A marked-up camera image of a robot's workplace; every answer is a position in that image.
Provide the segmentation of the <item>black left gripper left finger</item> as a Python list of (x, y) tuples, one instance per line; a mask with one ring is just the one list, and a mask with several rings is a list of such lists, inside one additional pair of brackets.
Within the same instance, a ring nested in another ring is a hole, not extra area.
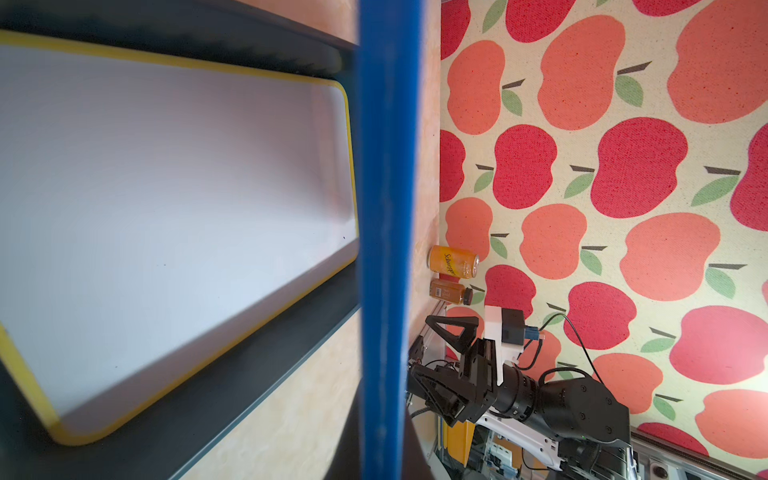
[(360, 480), (360, 404), (362, 387), (358, 386), (339, 442), (324, 480)]

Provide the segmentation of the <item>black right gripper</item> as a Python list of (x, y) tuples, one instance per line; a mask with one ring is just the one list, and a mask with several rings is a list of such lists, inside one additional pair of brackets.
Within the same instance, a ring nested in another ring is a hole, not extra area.
[(425, 401), (427, 411), (448, 425), (475, 423), (488, 414), (507, 419), (510, 406), (502, 404), (496, 380), (495, 345), (476, 339), (476, 316), (429, 315), (425, 323), (453, 350), (458, 359), (425, 361), (425, 337), (419, 336), (408, 352), (407, 391)]

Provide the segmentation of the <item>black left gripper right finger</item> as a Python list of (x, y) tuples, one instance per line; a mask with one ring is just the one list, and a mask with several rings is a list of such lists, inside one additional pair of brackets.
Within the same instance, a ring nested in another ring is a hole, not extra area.
[(404, 417), (403, 480), (434, 480), (409, 414)]

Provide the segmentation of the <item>yellow-framed whiteboard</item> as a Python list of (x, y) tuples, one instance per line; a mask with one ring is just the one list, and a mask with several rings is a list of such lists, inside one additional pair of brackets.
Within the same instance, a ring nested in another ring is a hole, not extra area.
[(358, 254), (333, 80), (5, 31), (1, 360), (105, 438)]

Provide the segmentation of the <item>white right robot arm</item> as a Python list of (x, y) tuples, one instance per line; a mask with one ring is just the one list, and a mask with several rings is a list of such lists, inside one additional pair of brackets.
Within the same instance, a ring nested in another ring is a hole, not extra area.
[(407, 391), (447, 426), (484, 426), (529, 452), (552, 479), (637, 478), (629, 410), (602, 381), (579, 368), (565, 380), (550, 380), (548, 371), (530, 377), (498, 360), (495, 341), (478, 337), (476, 316), (429, 315), (425, 324), (459, 359), (426, 362), (417, 338)]

